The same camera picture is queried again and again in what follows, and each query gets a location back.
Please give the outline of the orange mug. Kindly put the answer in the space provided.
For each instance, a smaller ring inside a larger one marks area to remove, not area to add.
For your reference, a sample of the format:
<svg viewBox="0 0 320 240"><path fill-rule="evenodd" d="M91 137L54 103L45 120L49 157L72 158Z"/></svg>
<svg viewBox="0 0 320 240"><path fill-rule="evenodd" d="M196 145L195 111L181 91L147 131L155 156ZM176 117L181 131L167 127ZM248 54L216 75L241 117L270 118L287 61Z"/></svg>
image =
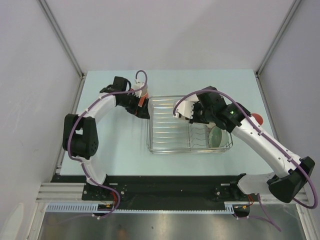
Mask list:
<svg viewBox="0 0 320 240"><path fill-rule="evenodd" d="M147 100L147 99L149 98L148 89L147 89L147 88L142 89L142 90L139 92L138 95L139 95L138 106L139 106L140 108L142 108L143 105L144 105L145 100Z"/></svg>

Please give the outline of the light green bowl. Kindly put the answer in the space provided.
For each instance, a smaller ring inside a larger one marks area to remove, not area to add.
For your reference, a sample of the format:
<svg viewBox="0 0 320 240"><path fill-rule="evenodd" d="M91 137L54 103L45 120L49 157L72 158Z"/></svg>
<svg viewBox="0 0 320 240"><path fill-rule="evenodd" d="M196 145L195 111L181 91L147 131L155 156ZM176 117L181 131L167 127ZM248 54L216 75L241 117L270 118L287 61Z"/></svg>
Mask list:
<svg viewBox="0 0 320 240"><path fill-rule="evenodd" d="M224 148L229 143L229 136L226 130L214 126L208 136L208 145L210 148Z"/></svg>

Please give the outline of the pink plastic cup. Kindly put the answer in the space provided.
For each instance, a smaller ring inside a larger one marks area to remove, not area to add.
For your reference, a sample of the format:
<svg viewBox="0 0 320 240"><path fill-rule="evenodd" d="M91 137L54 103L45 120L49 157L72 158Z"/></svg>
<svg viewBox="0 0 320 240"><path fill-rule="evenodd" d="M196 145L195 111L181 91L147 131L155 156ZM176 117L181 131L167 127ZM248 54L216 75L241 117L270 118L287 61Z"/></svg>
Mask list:
<svg viewBox="0 0 320 240"><path fill-rule="evenodd" d="M251 114L254 119L257 121L257 123L261 126L264 123L264 119L262 118L261 115L259 115L258 113L252 113Z"/></svg>

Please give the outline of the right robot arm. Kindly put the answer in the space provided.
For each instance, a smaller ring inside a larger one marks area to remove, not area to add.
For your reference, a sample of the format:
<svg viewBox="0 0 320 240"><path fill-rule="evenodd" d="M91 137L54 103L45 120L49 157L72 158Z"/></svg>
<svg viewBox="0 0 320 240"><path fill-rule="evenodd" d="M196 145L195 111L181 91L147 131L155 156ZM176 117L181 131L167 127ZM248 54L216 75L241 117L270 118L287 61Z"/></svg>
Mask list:
<svg viewBox="0 0 320 240"><path fill-rule="evenodd" d="M252 113L230 96L208 86L183 97L173 115L189 123L215 124L251 147L272 169L266 174L243 174L230 188L242 201L248 194L272 194L284 203L296 201L297 193L310 181L315 161L301 158L263 129Z"/></svg>

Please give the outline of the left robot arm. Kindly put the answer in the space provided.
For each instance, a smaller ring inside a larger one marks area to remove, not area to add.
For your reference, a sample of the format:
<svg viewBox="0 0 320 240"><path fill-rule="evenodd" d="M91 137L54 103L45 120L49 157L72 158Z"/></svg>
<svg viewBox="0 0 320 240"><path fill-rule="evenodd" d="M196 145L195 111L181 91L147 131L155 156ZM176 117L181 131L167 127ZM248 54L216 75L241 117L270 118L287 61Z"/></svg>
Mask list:
<svg viewBox="0 0 320 240"><path fill-rule="evenodd" d="M98 166L95 157L99 147L97 125L118 106L139 119L149 120L147 82L147 76L144 82L136 78L134 84L116 76L113 83L102 88L97 99L81 114L69 113L64 118L62 147L70 159L80 164L86 181L94 185L93 194L100 200L110 196L111 188L104 184L107 174Z"/></svg>

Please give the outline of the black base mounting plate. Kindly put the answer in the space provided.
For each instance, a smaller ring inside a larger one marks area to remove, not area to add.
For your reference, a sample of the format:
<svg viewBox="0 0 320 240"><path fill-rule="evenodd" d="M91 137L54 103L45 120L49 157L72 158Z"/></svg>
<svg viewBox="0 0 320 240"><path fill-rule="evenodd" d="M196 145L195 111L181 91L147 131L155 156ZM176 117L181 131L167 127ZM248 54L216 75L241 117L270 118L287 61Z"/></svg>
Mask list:
<svg viewBox="0 0 320 240"><path fill-rule="evenodd" d="M229 176L107 176L104 187L89 185L81 175L59 175L52 183L81 184L82 201L106 204L120 202L119 210L134 211L214 211L226 203L257 203L255 193L243 193L240 179Z"/></svg>

